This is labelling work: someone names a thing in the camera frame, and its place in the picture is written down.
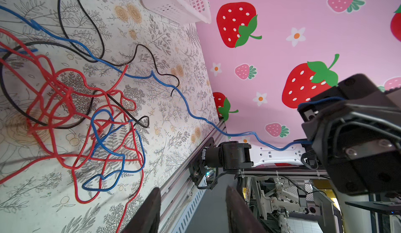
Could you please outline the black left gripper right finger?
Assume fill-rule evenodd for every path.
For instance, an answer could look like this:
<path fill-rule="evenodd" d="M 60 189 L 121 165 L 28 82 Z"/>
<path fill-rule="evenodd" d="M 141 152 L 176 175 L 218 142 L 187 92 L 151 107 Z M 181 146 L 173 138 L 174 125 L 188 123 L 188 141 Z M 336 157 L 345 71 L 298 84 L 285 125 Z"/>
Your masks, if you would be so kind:
<path fill-rule="evenodd" d="M 266 233 L 236 189 L 226 189 L 228 229 L 230 233 Z"/>

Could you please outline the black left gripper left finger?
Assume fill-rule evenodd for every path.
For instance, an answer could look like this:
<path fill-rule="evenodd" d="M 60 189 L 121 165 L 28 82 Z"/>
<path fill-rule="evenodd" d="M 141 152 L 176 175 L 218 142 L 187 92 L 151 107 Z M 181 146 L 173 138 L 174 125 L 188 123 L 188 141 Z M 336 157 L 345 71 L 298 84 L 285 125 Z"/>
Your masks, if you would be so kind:
<path fill-rule="evenodd" d="M 153 188 L 123 233 L 158 233 L 160 223 L 161 192 Z"/>

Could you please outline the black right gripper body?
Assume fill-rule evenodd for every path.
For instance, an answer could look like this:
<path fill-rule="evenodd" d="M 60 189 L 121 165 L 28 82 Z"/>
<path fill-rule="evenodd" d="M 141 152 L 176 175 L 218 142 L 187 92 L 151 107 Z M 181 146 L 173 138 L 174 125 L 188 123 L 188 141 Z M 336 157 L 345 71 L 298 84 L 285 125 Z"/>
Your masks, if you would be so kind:
<path fill-rule="evenodd" d="M 401 86 L 353 75 L 298 106 L 302 128 L 335 188 L 347 195 L 401 189 Z"/>

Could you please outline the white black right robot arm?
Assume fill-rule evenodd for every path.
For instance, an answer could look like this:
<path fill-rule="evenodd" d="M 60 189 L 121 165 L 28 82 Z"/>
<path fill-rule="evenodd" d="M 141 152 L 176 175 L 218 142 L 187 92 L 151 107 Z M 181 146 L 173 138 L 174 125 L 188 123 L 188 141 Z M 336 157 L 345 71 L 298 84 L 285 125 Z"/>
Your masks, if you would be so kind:
<path fill-rule="evenodd" d="M 276 163 L 322 167 L 347 195 L 401 189 L 401 81 L 377 87 L 353 75 L 300 104 L 306 139 L 274 149 L 229 141 L 204 150 L 205 164 L 240 174 Z"/>

